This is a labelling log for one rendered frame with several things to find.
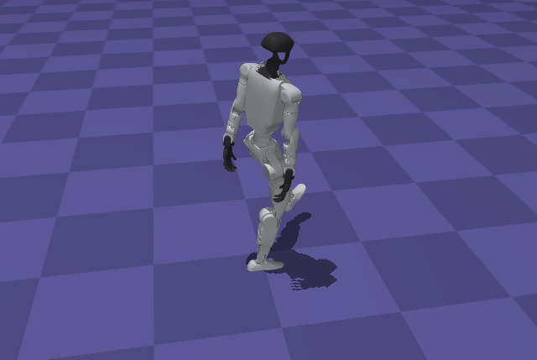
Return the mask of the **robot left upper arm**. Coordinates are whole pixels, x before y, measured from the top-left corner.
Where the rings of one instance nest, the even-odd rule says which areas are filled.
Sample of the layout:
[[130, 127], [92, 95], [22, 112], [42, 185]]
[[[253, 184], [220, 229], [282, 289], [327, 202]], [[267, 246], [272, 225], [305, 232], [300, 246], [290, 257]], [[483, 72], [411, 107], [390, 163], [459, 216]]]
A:
[[240, 78], [237, 86], [237, 98], [233, 109], [239, 112], [245, 112], [245, 97], [248, 83], [249, 71], [257, 65], [256, 63], [245, 63], [240, 68]]

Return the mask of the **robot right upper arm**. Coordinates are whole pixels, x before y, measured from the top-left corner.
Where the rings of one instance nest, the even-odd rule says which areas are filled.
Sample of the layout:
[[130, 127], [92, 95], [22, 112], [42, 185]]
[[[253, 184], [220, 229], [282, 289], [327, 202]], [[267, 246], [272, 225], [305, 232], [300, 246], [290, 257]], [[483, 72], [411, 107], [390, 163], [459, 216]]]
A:
[[290, 83], [283, 83], [280, 88], [280, 100], [284, 104], [284, 127], [281, 135], [284, 139], [290, 141], [292, 132], [297, 129], [295, 124], [298, 119], [299, 104], [302, 96], [300, 89]]

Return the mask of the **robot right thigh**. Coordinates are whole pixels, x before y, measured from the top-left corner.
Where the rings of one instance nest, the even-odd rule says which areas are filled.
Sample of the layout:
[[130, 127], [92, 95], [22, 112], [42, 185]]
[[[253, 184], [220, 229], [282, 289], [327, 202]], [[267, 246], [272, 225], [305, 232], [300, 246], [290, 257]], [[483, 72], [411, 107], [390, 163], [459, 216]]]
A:
[[268, 214], [273, 214], [277, 217], [277, 220], [283, 216], [284, 211], [286, 209], [286, 206], [288, 205], [289, 201], [289, 194], [290, 194], [290, 188], [289, 191], [286, 192], [286, 196], [281, 202], [275, 202], [274, 195], [278, 195], [282, 192], [283, 188], [280, 189], [279, 187], [284, 183], [284, 160], [283, 159], [277, 159], [274, 153], [267, 154], [263, 158], [263, 172], [264, 175], [270, 182], [268, 183], [269, 187], [269, 193], [270, 193], [270, 200], [272, 201], [271, 207], [264, 207], [259, 212], [259, 221], [262, 224], [262, 219], [264, 216]]

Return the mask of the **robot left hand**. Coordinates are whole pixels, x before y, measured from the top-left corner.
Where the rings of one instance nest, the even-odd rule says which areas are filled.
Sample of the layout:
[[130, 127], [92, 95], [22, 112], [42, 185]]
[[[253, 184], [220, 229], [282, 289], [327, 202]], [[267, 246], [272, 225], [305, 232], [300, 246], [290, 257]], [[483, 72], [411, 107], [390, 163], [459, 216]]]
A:
[[231, 143], [231, 138], [230, 136], [225, 136], [224, 138], [224, 143], [223, 145], [225, 146], [224, 147], [224, 151], [223, 151], [223, 165], [224, 165], [224, 168], [227, 170], [227, 171], [236, 171], [234, 169], [237, 169], [237, 167], [235, 167], [233, 164], [232, 164], [232, 159], [231, 157], [234, 159], [234, 160], [237, 160], [236, 157], [234, 156], [234, 154], [232, 153], [232, 146], [234, 145], [234, 142]]

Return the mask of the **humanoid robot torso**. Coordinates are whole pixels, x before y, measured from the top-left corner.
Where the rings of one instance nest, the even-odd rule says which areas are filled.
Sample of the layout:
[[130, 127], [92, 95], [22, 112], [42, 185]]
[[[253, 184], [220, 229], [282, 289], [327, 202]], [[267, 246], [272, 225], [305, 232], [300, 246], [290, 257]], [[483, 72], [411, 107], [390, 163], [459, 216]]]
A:
[[279, 77], [275, 79], [267, 79], [257, 73], [256, 70], [264, 66], [262, 61], [249, 71], [245, 97], [247, 124], [255, 130], [248, 138], [248, 149], [253, 159], [261, 165], [264, 164], [265, 155], [274, 153], [276, 156], [277, 145], [271, 134], [283, 122], [284, 104], [280, 100], [280, 86], [283, 83], [292, 84], [279, 70]]

